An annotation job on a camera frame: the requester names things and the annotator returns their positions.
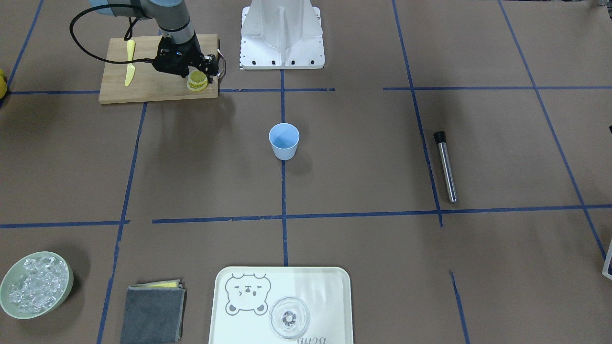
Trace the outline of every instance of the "bowl of ice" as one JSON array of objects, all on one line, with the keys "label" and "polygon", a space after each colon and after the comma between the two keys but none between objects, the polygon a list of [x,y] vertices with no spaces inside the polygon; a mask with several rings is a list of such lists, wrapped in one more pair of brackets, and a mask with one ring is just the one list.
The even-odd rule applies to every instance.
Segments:
[{"label": "bowl of ice", "polygon": [[0,305],[16,319],[31,319],[57,308],[72,289],[72,269],[53,252],[36,252],[19,260],[0,285]]}]

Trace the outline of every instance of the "folded cloth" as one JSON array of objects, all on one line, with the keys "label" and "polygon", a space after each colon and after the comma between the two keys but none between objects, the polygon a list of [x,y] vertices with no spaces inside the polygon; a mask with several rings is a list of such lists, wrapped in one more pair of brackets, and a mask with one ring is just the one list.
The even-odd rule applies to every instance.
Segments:
[{"label": "folded cloth", "polygon": [[127,288],[121,344],[158,344],[181,338],[185,290],[165,287],[175,281],[133,285]]}]

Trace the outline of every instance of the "bear drawing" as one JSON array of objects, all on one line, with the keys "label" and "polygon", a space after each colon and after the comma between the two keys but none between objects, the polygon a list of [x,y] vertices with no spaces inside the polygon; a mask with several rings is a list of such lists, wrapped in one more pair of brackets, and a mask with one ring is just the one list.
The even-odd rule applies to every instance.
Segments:
[{"label": "bear drawing", "polygon": [[267,312],[266,298],[270,291],[270,280],[265,275],[257,277],[253,275],[234,276],[225,283],[225,291],[228,293],[228,304],[225,311],[229,315],[236,315],[241,310],[252,310],[257,315]]}]

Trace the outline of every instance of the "knife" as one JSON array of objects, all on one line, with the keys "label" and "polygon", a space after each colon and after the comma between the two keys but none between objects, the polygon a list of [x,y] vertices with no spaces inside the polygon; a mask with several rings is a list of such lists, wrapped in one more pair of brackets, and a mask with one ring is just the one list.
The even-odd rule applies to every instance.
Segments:
[{"label": "knife", "polygon": [[[136,48],[136,42],[130,39],[127,41],[127,60],[131,61],[134,59],[134,49]],[[125,86],[130,86],[132,79],[134,78],[134,73],[136,72],[136,67],[133,64],[127,65],[127,73],[125,73]]]}]

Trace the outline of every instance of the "light green bowl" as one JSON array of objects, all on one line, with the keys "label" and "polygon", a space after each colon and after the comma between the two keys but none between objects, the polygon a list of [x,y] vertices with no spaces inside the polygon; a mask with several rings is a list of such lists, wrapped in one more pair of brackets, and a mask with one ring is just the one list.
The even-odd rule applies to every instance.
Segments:
[{"label": "light green bowl", "polygon": [[[10,286],[11,284],[19,281],[19,278],[21,277],[21,275],[26,274],[26,269],[23,267],[23,263],[26,261],[26,259],[28,258],[38,259],[43,256],[53,256],[56,259],[63,260],[66,263],[66,267],[68,268],[68,284],[66,284],[66,288],[62,292],[62,296],[48,310],[44,312],[39,312],[39,313],[20,313],[18,311],[19,307],[16,304],[12,304],[9,302]],[[61,305],[62,302],[64,302],[64,300],[66,300],[66,298],[68,297],[68,294],[70,294],[70,290],[72,289],[72,282],[74,282],[74,278],[72,275],[72,269],[70,268],[70,265],[68,265],[68,262],[65,259],[63,259],[60,255],[58,255],[57,253],[47,252],[47,251],[32,253],[30,255],[23,257],[21,260],[15,263],[15,265],[13,265],[13,267],[11,267],[9,271],[6,273],[6,275],[4,276],[2,280],[2,285],[0,285],[0,305],[2,306],[2,309],[6,312],[6,314],[12,316],[13,318],[16,318],[16,319],[36,318],[37,316],[41,316],[43,314],[49,313],[50,311],[56,309],[59,305]]]}]

